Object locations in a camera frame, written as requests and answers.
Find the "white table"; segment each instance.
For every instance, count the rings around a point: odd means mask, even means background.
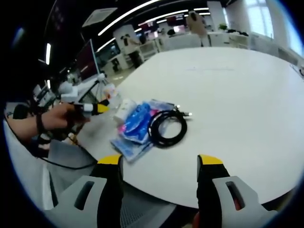
[[[260,203],[280,197],[299,181],[304,80],[289,63],[228,47],[162,52],[136,69],[119,90],[135,101],[155,98],[193,113],[181,143],[152,148],[134,164],[124,162],[124,180],[134,187],[197,208],[198,154],[220,158],[231,176],[258,193]],[[116,153],[109,143],[116,134],[113,125],[100,115],[84,126],[78,139],[94,158]]]

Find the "human hand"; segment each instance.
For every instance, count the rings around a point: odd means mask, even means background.
[[[42,123],[46,130],[66,128],[71,123],[84,124],[90,119],[75,112],[72,104],[62,103],[42,114]]]

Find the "computer monitor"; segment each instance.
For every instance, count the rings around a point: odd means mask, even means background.
[[[91,76],[99,74],[99,69],[93,51],[92,40],[89,40],[89,42],[87,42],[78,53],[76,57],[76,67],[79,70],[82,81]]]

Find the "black cable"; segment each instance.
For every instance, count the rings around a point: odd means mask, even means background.
[[[75,143],[81,150],[84,150],[85,152],[88,153],[88,151],[83,147],[81,146],[80,144],[78,144],[77,142],[75,142],[73,139],[70,138],[70,136],[67,136],[73,143]],[[81,169],[86,169],[88,167],[91,167],[91,166],[94,166],[96,165],[97,163],[96,162],[93,162],[91,164],[88,164],[88,165],[85,165],[85,166],[81,166],[81,167],[69,167],[69,166],[65,166],[65,165],[61,165],[61,164],[58,164],[58,163],[55,163],[55,162],[52,162],[52,161],[49,161],[45,158],[42,158],[42,157],[38,157],[40,158],[41,160],[44,160],[45,162],[47,163],[50,163],[52,165],[56,165],[56,166],[59,166],[59,167],[62,167],[62,168],[66,168],[66,169],[70,169],[70,170],[81,170]]]
[[[188,127],[184,117],[190,115],[192,114],[180,112],[178,108],[175,107],[173,110],[161,111],[152,116],[148,124],[148,134],[152,143],[162,148],[177,144],[187,132]],[[172,138],[165,138],[159,132],[159,127],[167,119],[176,119],[181,124],[180,132]]]

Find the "ceiling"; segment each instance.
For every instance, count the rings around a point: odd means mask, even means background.
[[[35,16],[32,16],[32,19],[35,19],[35,26],[32,27],[35,28],[35,33],[38,36],[38,57],[45,59],[46,43],[50,43],[52,45],[50,67],[53,72],[58,72],[73,61],[89,39],[93,40],[96,51],[113,37],[113,31],[125,23],[133,24],[136,29],[139,23],[162,14],[207,7],[205,0],[160,0],[125,17],[103,35],[97,35],[113,20],[147,1],[44,0],[33,4],[32,7],[35,6],[36,9],[39,9],[34,14]],[[229,0],[218,1],[223,7],[229,2]],[[94,10],[113,7],[118,9],[104,21],[82,28],[83,23]]]

